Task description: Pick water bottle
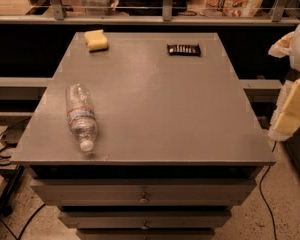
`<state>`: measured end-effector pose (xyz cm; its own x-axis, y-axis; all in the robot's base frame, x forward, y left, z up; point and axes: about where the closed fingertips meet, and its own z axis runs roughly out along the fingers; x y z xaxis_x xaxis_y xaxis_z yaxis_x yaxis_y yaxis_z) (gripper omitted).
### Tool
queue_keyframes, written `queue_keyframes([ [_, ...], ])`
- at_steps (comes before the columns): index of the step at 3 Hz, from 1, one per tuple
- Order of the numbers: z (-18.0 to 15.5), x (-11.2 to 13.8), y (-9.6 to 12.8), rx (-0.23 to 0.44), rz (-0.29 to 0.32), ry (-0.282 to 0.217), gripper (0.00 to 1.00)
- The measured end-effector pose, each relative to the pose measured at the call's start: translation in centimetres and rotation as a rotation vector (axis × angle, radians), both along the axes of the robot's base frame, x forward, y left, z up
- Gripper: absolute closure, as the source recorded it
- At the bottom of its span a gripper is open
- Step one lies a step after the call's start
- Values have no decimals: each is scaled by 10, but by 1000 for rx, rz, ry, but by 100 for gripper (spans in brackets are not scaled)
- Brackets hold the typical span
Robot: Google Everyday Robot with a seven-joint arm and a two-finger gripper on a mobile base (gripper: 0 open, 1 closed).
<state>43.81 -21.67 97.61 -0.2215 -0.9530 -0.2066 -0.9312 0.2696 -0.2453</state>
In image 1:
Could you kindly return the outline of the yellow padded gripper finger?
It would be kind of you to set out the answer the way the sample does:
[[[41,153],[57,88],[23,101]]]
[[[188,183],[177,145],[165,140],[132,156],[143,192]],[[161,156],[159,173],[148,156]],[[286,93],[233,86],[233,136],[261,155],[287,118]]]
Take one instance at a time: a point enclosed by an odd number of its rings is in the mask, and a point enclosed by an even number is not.
[[[289,56],[291,54],[293,36],[294,31],[284,35],[281,39],[279,39],[275,44],[273,44],[270,47],[268,54],[277,58]]]
[[[300,128],[300,78],[286,80],[270,120],[268,136],[274,141],[286,141]]]

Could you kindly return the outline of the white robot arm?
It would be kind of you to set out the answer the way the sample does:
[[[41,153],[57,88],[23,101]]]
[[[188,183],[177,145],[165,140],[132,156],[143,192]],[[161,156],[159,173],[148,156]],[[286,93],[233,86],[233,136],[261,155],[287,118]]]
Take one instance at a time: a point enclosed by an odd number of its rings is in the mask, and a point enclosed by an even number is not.
[[[271,46],[268,54],[289,57],[290,67],[300,72],[300,23],[293,32]],[[274,141],[286,141],[300,128],[300,77],[286,80],[281,87],[276,109],[270,120],[268,136]]]

